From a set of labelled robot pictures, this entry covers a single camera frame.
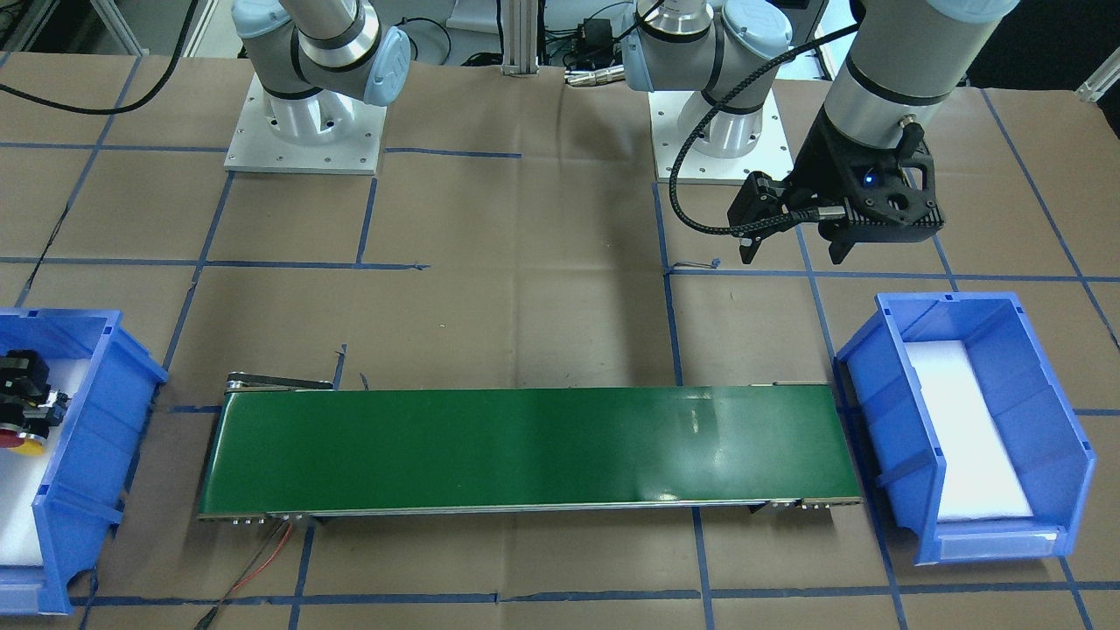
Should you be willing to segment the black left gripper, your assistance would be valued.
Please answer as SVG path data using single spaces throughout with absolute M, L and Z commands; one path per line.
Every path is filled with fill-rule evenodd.
M 844 262 L 857 243 L 920 242 L 944 226 L 935 161 L 925 130 L 911 115 L 887 147 L 856 143 L 825 113 L 816 115 L 787 177 L 787 207 L 816 210 L 829 259 Z

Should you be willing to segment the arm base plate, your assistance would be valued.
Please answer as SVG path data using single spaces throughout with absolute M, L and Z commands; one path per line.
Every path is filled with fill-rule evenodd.
M 660 91 L 648 94 L 657 182 L 668 183 L 688 133 L 708 111 L 699 92 Z M 748 172 L 784 179 L 793 169 L 780 108 L 769 93 L 759 110 L 747 115 L 717 113 L 692 143 L 676 175 L 680 183 L 740 185 Z
M 224 166 L 256 174 L 375 175 L 388 108 L 321 91 L 276 98 L 253 76 Z

